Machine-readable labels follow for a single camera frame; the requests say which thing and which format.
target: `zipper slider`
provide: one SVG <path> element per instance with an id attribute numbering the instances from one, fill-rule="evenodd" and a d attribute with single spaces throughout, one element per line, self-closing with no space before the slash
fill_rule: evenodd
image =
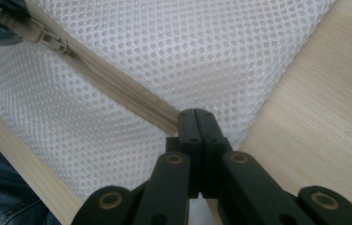
<path id="1" fill-rule="evenodd" d="M 14 16 L 5 10 L 0 11 L 0 23 L 22 39 L 30 42 L 43 42 L 63 54 L 70 53 L 68 43 L 61 37 L 45 29 L 44 25 L 32 18 Z"/>

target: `metal rivet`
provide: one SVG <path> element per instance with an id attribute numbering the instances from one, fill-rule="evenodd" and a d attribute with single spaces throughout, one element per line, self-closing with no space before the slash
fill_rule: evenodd
<path id="1" fill-rule="evenodd" d="M 183 158 L 178 155 L 171 155 L 166 157 L 166 161 L 170 164 L 179 164 L 183 161 Z"/>
<path id="2" fill-rule="evenodd" d="M 102 209 L 113 209 L 118 207 L 123 201 L 123 197 L 118 192 L 109 192 L 99 198 L 99 207 Z"/>
<path id="3" fill-rule="evenodd" d="M 313 200 L 313 202 L 317 205 L 329 210 L 335 210 L 340 207 L 339 202 L 337 202 L 337 200 L 335 200 L 330 195 L 319 191 L 311 194 L 311 200 Z"/>
<path id="4" fill-rule="evenodd" d="M 243 164 L 248 161 L 248 158 L 241 154 L 236 153 L 231 156 L 231 160 L 233 160 L 235 163 Z"/>

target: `jeans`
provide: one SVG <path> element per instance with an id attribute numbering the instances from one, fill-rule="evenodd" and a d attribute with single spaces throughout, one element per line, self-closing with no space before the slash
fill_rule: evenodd
<path id="1" fill-rule="evenodd" d="M 1 153 L 0 224 L 60 224 Z"/>

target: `zipper tape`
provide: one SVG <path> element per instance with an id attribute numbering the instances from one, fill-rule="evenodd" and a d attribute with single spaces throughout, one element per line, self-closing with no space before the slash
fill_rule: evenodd
<path id="1" fill-rule="evenodd" d="M 71 37 L 31 0 L 25 3 L 33 19 L 1 12 L 0 22 L 23 39 L 56 49 L 110 98 L 166 133 L 176 133 L 178 110 Z"/>

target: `wood grain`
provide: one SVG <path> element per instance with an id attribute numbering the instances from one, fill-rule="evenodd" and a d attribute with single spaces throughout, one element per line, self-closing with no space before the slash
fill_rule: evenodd
<path id="1" fill-rule="evenodd" d="M 352 1 L 318 25 L 241 150 L 293 194 L 319 185 L 352 202 Z"/>

